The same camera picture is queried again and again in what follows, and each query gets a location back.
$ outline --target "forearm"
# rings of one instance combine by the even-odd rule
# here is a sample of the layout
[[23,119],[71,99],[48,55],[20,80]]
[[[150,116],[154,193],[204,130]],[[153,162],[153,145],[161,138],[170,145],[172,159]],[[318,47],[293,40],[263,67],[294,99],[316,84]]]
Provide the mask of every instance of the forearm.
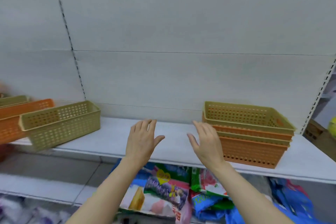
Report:
[[111,224],[120,203],[141,167],[123,158],[119,166],[98,187],[66,224]]
[[232,198],[246,224],[293,224],[228,162],[213,168],[212,172]]

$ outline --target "orange plastic basket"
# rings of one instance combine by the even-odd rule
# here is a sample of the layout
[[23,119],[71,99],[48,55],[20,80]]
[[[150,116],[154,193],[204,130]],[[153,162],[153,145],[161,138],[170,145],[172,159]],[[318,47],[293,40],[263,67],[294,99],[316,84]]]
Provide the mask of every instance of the orange plastic basket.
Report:
[[226,161],[275,168],[287,146],[220,137]]
[[54,106],[52,99],[0,108],[0,144],[10,143],[26,136],[19,127],[21,114]]
[[[204,113],[202,114],[202,121],[206,122],[204,118]],[[219,125],[212,125],[217,132],[225,132],[225,133],[234,133],[246,136],[255,136],[255,137],[264,137],[264,138],[273,138],[273,139],[280,139],[280,140],[288,140],[291,141],[292,137],[294,136],[294,132],[289,134],[280,134],[280,133],[271,133],[261,130],[252,130],[246,128],[236,128],[236,127],[227,127],[227,126],[219,126]]]

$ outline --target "right hand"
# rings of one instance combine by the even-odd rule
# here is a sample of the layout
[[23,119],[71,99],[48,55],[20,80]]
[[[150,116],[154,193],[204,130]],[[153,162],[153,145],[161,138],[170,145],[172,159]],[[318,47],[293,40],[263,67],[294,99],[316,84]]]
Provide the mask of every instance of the right hand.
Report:
[[207,123],[193,121],[199,135],[199,144],[192,134],[187,134],[195,154],[203,165],[213,171],[225,163],[221,141],[216,130]]

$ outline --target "green plastic basket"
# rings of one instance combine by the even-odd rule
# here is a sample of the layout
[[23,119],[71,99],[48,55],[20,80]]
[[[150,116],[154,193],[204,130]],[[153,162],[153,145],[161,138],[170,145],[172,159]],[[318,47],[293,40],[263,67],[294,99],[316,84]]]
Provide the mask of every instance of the green plastic basket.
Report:
[[217,131],[217,134],[220,137],[229,137],[229,138],[234,138],[234,139],[255,141],[255,142],[260,142],[260,143],[278,144],[278,145],[285,145],[285,146],[289,146],[290,142],[292,141],[292,140],[288,141],[288,140],[265,138],[265,137],[247,136],[247,135],[226,133],[226,132],[219,132],[219,131]]
[[0,108],[11,106],[11,105],[27,103],[28,101],[29,99],[25,95],[16,96],[16,97],[8,97],[8,98],[0,98]]
[[271,107],[206,101],[204,120],[211,125],[292,135],[296,128]]
[[90,101],[25,113],[19,125],[40,151],[100,129],[100,109]]

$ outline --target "hand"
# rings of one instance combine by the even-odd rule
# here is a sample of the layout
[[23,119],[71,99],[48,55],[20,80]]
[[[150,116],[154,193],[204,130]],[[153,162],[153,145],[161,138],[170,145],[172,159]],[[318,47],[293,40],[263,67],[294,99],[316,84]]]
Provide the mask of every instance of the hand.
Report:
[[156,120],[141,120],[129,132],[125,158],[138,165],[138,169],[147,164],[155,147],[165,138],[157,136],[154,139],[155,125]]
[[213,169],[225,163],[221,141],[216,130],[207,123],[193,121],[199,135],[199,144],[192,134],[187,134],[194,152],[203,165]]

